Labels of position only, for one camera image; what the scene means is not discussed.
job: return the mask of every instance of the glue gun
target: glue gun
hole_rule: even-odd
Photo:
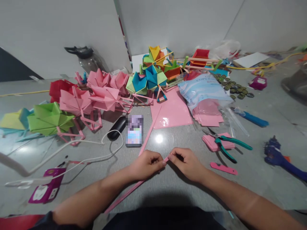
[[[299,179],[303,181],[307,181],[307,172],[303,172],[302,170],[296,168],[293,164],[288,162],[284,156],[280,152],[280,144],[273,136],[265,145],[264,153],[267,157],[264,158],[264,161],[271,165],[278,165],[283,167],[289,173],[297,176]]]

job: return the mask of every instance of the green pliers handle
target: green pliers handle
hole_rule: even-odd
[[[227,157],[228,160],[230,160],[230,161],[231,161],[232,163],[234,163],[234,164],[237,163],[236,159],[234,159],[234,158],[226,151],[226,149],[225,149],[224,146],[222,145],[221,139],[216,138],[214,142],[217,144],[217,146],[220,148],[221,152],[225,155],[225,157]]]
[[[220,139],[222,141],[229,141],[229,142],[232,142],[232,143],[235,143],[235,144],[238,144],[248,150],[253,150],[253,147],[249,146],[248,144],[238,140],[238,139],[234,139],[234,138],[230,138],[230,137],[225,137],[225,136],[220,136]]]

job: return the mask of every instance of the blue tool handle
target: blue tool handle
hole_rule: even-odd
[[[238,139],[234,139],[234,138],[230,138],[230,137],[226,137],[226,136],[221,136],[220,139],[222,141],[229,141],[229,142],[232,142],[232,143],[235,143],[235,144],[238,144],[248,150],[253,150],[253,147],[249,146],[248,144],[238,140]]]
[[[284,169],[286,169],[289,173],[292,173],[293,175],[297,176],[301,180],[307,181],[307,172],[304,172],[304,171],[296,168],[293,164],[288,162],[285,158],[282,161],[280,166],[283,167]]]
[[[256,125],[258,125],[260,127],[266,127],[266,126],[269,125],[269,123],[267,121],[265,121],[265,120],[262,120],[262,119],[260,119],[258,117],[255,117],[255,116],[251,115],[248,112],[244,111],[244,113],[245,113],[245,115],[243,113],[239,113],[239,115],[241,117],[245,118],[246,120],[249,120],[250,122],[252,122],[252,123],[254,123],[254,124],[256,124]]]
[[[234,164],[237,163],[237,161],[226,151],[226,149],[222,145],[222,142],[219,138],[216,138],[214,142],[217,144],[217,146],[220,148],[221,152],[225,155],[225,157],[227,157],[228,160],[230,160]]]

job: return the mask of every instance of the hand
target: hand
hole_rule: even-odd
[[[133,180],[145,180],[165,166],[166,162],[159,153],[145,150],[128,166],[128,171]]]
[[[190,149],[174,148],[168,159],[191,181],[201,183],[207,170]]]

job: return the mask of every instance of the yellow cord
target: yellow cord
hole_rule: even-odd
[[[285,59],[283,59],[283,60],[281,60],[281,61],[279,61],[279,62],[271,63],[271,64],[269,64],[269,65],[267,65],[267,66],[263,66],[263,67],[238,68],[238,67],[227,66],[227,68],[231,68],[231,69],[242,69],[242,70],[246,70],[246,69],[265,69],[265,68],[270,68],[270,67],[276,66],[276,65],[278,65],[278,64],[281,64],[281,63],[287,61],[289,57],[294,56],[294,55],[298,55],[298,54],[306,54],[306,53],[295,53],[295,54],[291,54],[291,55],[289,55],[288,57],[286,57]]]
[[[0,97],[12,96],[12,95],[23,95],[23,94],[34,94],[34,93],[46,93],[46,92],[49,92],[49,90],[42,90],[42,91],[28,92],[28,93],[3,94],[3,95],[0,95]]]

